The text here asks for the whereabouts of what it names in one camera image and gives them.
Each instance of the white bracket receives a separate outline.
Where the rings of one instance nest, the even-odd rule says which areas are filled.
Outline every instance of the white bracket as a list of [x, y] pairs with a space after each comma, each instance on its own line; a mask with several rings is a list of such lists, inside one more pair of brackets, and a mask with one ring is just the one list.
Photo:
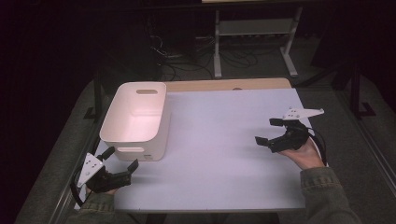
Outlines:
[[79, 175], [77, 187], [81, 188], [88, 180], [91, 179], [102, 167], [103, 163], [94, 157], [91, 153], [87, 153], [81, 174]]
[[291, 119], [305, 119], [314, 117], [316, 115], [323, 114], [323, 109], [298, 109], [298, 108], [290, 108], [288, 112], [286, 112], [285, 116], [283, 116], [283, 120], [291, 120]]

